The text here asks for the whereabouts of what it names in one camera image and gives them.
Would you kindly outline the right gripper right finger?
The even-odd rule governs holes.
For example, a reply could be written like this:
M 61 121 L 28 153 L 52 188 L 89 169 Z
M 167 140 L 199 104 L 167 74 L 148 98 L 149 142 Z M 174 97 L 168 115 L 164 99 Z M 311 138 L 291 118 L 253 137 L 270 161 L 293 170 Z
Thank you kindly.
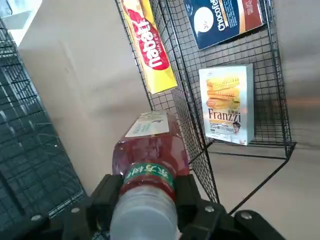
M 221 204 L 202 199 L 191 174 L 176 177 L 174 189 L 181 240 L 285 240 L 253 210 L 231 216 Z

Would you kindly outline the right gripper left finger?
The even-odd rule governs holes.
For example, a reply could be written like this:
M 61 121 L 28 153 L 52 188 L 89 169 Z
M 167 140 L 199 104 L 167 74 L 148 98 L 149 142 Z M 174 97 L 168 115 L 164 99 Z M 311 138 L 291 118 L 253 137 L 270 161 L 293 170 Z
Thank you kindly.
M 31 239 L 91 240 L 97 232 L 108 232 L 122 185 L 121 175 L 105 175 L 91 196 L 39 225 Z

